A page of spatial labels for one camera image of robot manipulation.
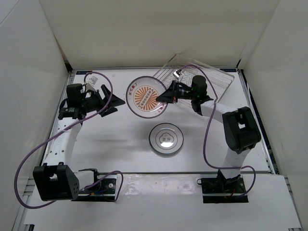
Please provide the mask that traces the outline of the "white green-rimmed plate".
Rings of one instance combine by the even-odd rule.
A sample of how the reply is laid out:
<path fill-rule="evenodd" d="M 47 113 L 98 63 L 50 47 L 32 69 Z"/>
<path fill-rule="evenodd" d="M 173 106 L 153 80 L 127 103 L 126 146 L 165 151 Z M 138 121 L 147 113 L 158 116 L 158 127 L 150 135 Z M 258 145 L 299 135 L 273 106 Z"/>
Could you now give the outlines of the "white green-rimmed plate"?
<path fill-rule="evenodd" d="M 184 145 L 184 138 L 163 133 L 157 137 L 150 137 L 149 144 L 152 150 L 162 157 L 171 157 L 176 155 Z"/>
<path fill-rule="evenodd" d="M 161 123 L 149 133 L 151 148 L 160 155 L 173 155 L 184 144 L 184 136 L 179 127 L 171 123 Z"/>

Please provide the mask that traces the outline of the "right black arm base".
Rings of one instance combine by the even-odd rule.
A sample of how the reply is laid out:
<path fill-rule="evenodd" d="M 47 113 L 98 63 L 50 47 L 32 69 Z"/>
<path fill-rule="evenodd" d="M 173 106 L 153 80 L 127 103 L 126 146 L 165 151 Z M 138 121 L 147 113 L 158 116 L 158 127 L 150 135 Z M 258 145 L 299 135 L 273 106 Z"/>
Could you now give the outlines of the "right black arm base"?
<path fill-rule="evenodd" d="M 241 175 L 225 179 L 220 171 L 217 175 L 201 175 L 197 184 L 202 187 L 204 204 L 248 203 L 244 179 Z"/>

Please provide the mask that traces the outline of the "orange sunburst pattern plate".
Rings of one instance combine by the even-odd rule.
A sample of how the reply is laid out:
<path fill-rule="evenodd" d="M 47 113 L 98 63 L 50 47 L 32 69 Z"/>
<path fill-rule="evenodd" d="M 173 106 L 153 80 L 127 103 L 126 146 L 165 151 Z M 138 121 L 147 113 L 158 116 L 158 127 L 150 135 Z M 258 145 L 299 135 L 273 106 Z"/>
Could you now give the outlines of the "orange sunburst pattern plate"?
<path fill-rule="evenodd" d="M 128 85 L 126 91 L 127 105 L 132 113 L 138 117 L 156 118 L 167 108 L 166 103 L 156 101 L 156 98 L 166 90 L 165 85 L 154 77 L 138 77 Z"/>

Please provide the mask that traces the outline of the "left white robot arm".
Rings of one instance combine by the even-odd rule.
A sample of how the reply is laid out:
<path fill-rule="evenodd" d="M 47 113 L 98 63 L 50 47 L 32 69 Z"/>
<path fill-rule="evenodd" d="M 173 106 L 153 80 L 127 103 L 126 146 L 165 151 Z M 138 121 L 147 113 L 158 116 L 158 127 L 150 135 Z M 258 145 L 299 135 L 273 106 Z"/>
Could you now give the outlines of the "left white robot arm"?
<path fill-rule="evenodd" d="M 42 201 L 76 200 L 81 191 L 94 194 L 103 190 L 97 169 L 73 172 L 69 167 L 74 145 L 88 113 L 102 110 L 100 116 L 104 117 L 125 104 L 105 85 L 100 90 L 84 90 L 80 83 L 70 84 L 66 87 L 66 95 L 60 105 L 57 124 L 64 132 L 51 142 L 43 164 L 33 170 Z"/>

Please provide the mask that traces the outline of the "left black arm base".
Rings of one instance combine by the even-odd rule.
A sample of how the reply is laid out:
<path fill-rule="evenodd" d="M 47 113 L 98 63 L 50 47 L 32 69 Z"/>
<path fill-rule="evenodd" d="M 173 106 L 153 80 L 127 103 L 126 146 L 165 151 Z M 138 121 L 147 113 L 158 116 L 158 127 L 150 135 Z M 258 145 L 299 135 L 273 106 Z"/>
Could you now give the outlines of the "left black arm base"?
<path fill-rule="evenodd" d="M 102 174 L 95 168 L 86 168 L 75 176 L 79 180 L 76 202 L 116 202 L 124 181 L 119 170 Z"/>

